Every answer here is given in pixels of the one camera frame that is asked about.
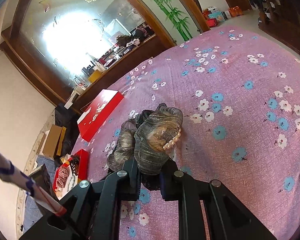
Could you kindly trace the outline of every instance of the pink bedspread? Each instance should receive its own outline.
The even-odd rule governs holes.
[[[300,224],[300,61],[237,27],[206,32],[109,87],[124,99],[87,143],[88,179],[106,174],[121,124],[160,103],[182,110],[172,156],[195,179],[221,180],[279,239]],[[178,204],[142,188],[122,202],[120,239],[178,239]]]

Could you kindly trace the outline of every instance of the metal bolt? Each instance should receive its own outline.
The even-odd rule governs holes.
[[[89,186],[89,181],[82,180],[82,181],[80,181],[79,186],[82,188],[85,188],[85,187]]]
[[[212,182],[211,182],[212,186],[213,187],[220,187],[221,186],[221,182],[217,179],[214,179]]]
[[[180,177],[183,176],[183,172],[182,172],[182,171],[175,171],[175,172],[174,172],[174,176],[180,178]]]
[[[118,171],[118,172],[117,172],[117,175],[118,175],[119,177],[124,177],[124,176],[127,175],[127,172],[126,172],[126,171]]]

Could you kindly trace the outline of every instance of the pearl bracelet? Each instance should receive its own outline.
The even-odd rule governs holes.
[[[163,149],[166,150],[172,148],[175,145],[175,143],[179,140],[180,136],[181,136],[181,129],[179,129],[178,134],[175,137],[173,137],[172,140],[170,140],[168,143],[166,143],[163,146]]]

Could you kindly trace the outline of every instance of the blue flower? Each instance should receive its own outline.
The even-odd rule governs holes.
[[[289,123],[287,121],[287,119],[283,118],[283,117],[280,117],[278,119],[278,126],[282,129],[282,130],[285,130],[287,131],[288,128],[289,128]]]
[[[278,103],[277,103],[277,101],[275,100],[275,99],[273,99],[273,98],[270,98],[269,100],[268,100],[268,106],[273,110],[273,109],[276,109],[277,108],[277,106],[278,106]]]
[[[244,160],[244,157],[247,155],[246,149],[244,147],[237,147],[232,152],[232,159],[234,162],[240,162]]]
[[[114,131],[114,136],[115,136],[115,137],[119,136],[120,131],[121,131],[121,129],[119,129],[119,128],[116,129],[116,130]]]
[[[222,101],[223,100],[223,95],[221,93],[214,93],[211,98],[215,101]]]
[[[260,65],[263,66],[263,67],[266,67],[266,66],[268,66],[268,62],[262,61],[262,62],[260,63]]]
[[[135,203],[134,208],[133,208],[133,212],[135,214],[138,214],[140,211],[141,205],[139,203]]]
[[[180,168],[180,170],[183,171],[184,173],[190,175],[190,176],[192,175],[191,169],[190,169],[189,167],[187,167],[187,166],[182,166],[182,167]]]
[[[128,227],[129,236],[135,237],[137,235],[136,229],[134,227]]]
[[[221,105],[218,104],[218,103],[214,103],[214,104],[212,105],[212,110],[213,110],[213,112],[215,112],[215,113],[219,112],[219,111],[221,110]]]
[[[266,113],[267,115],[267,119],[271,122],[275,122],[275,119],[277,119],[277,117],[275,116],[275,113],[273,112],[268,112]]]
[[[189,71],[188,71],[188,70],[185,70],[185,71],[183,71],[183,72],[181,73],[181,76],[186,76],[188,73],[189,73]]]
[[[150,194],[145,188],[140,190],[139,200],[142,204],[147,204],[150,202]]]
[[[294,179],[293,179],[293,177],[290,176],[290,177],[286,177],[284,179],[284,184],[283,184],[284,190],[291,191],[292,188],[293,188],[293,185],[294,185]]]
[[[227,135],[226,129],[223,126],[218,125],[215,129],[213,129],[212,135],[216,140],[223,140]]]
[[[244,87],[246,90],[250,90],[253,88],[253,82],[251,80],[248,80],[247,82],[245,82]]]
[[[213,73],[216,71],[216,68],[215,67],[211,67],[208,69],[208,73]]]

